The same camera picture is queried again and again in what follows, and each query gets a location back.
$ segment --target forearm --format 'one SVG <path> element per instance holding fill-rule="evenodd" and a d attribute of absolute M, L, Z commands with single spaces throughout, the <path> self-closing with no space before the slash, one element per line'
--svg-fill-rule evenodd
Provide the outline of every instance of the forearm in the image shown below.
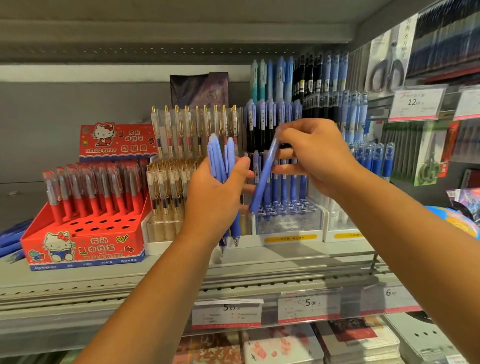
<path fill-rule="evenodd" d="M 200 240 L 182 231 L 75 364 L 171 363 L 208 269 Z"/>
<path fill-rule="evenodd" d="M 335 199 L 467 359 L 478 358 L 480 243 L 363 168 Z"/>

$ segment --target hand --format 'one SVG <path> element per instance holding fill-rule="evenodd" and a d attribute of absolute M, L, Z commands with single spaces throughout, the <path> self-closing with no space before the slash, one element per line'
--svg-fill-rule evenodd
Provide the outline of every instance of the hand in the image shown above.
<path fill-rule="evenodd" d="M 280 141 L 292 148 L 281 149 L 278 159 L 297 158 L 298 164 L 274 166 L 274 173 L 307 175 L 317 190 L 334 197 L 335 187 L 361 167 L 331 120 L 300 119 L 279 129 Z"/>
<path fill-rule="evenodd" d="M 205 158 L 190 180 L 182 232 L 205 239 L 213 249 L 240 207 L 248 210 L 247 205 L 240 205 L 240 194 L 253 193 L 255 189 L 253 184 L 245 183 L 245 178 L 253 178 L 249 166 L 248 157 L 238 159 L 227 182 L 222 184 L 211 176 L 208 158 Z"/>

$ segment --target purple package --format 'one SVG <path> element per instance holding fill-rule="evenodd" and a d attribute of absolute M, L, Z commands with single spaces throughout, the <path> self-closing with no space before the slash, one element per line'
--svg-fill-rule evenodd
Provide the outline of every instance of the purple package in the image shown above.
<path fill-rule="evenodd" d="M 228 105 L 228 72 L 193 76 L 170 75 L 172 105 L 181 108 Z"/>

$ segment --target black scissors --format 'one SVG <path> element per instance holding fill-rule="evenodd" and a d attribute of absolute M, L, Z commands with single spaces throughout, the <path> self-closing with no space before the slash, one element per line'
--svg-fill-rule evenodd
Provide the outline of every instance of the black scissors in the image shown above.
<path fill-rule="evenodd" d="M 391 91 L 403 84 L 405 69 L 403 63 L 396 54 L 398 45 L 398 32 L 400 25 L 392 28 L 390 32 L 390 47 L 385 59 L 378 63 L 370 78 L 370 90 L 374 92 Z"/>

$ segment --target upper shelf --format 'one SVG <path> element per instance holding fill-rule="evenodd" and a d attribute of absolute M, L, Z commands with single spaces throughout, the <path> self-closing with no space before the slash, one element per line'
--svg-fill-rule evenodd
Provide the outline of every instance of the upper shelf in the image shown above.
<path fill-rule="evenodd" d="M 434 2 L 2 2 L 0 62 L 193 63 L 216 57 L 238 64 L 321 44 L 355 49 Z"/>

